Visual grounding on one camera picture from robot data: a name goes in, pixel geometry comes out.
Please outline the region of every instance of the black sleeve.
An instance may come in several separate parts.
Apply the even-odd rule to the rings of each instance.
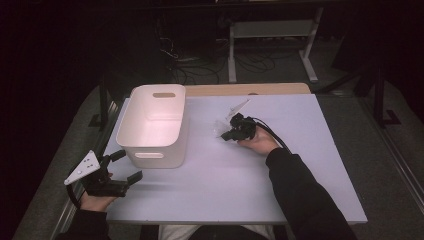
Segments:
[[[275,197],[297,240],[356,239],[328,192],[297,154],[277,148],[266,164]]]
[[[105,212],[77,210],[68,231],[56,240],[109,240],[108,232]]]

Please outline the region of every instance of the bin handle cutout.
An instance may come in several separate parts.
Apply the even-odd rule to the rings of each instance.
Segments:
[[[163,158],[163,153],[136,153],[137,158]]]
[[[163,92],[163,93],[153,93],[153,97],[155,98],[174,98],[176,97],[175,93],[171,92]]]

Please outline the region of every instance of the box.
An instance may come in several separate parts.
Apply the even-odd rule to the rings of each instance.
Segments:
[[[184,107],[182,85],[143,85],[133,90],[116,141],[136,167],[181,166],[189,128]]]

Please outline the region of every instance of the human hand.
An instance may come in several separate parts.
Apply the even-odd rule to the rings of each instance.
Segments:
[[[81,197],[82,210],[106,212],[106,208],[117,199],[117,197],[96,197],[90,196],[84,192]]]
[[[263,128],[256,126],[255,137],[251,140],[239,140],[240,146],[253,149],[259,154],[268,155],[272,150],[279,148],[275,139]]]

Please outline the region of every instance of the wooden edge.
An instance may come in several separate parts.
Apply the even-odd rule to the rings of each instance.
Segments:
[[[186,96],[311,94],[306,83],[261,83],[185,86]]]

